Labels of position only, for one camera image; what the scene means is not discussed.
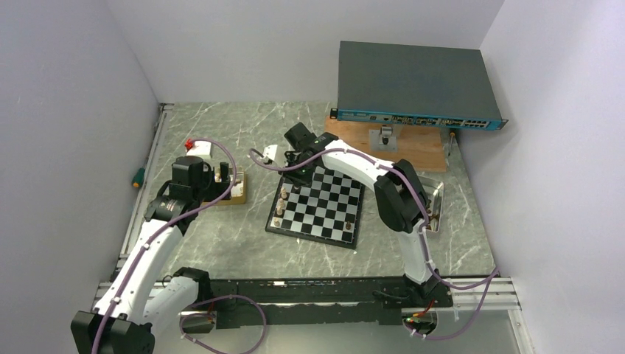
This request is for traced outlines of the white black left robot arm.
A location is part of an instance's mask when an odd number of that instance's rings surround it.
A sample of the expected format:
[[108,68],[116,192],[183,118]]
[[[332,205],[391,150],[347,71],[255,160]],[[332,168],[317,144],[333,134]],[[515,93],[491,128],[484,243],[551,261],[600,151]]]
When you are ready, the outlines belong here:
[[211,302],[209,273],[195,268],[180,268],[163,290],[151,292],[198,208],[229,199],[236,174],[228,162],[212,167],[199,156],[175,160],[171,179],[148,205],[139,238],[110,288],[71,321],[79,353],[152,353],[156,337],[182,310]]

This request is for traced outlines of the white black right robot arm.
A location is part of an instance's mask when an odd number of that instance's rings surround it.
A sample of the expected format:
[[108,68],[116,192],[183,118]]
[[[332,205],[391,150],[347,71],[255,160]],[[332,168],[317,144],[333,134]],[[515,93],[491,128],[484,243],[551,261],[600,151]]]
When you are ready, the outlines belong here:
[[375,158],[331,133],[317,136],[302,123],[290,128],[284,137],[292,149],[285,154],[283,176],[291,181],[308,185],[314,168],[323,167],[374,193],[381,221],[399,241],[404,275],[409,281],[406,296],[415,306],[426,305],[439,281],[427,244],[427,196],[412,164],[405,159],[390,162]]

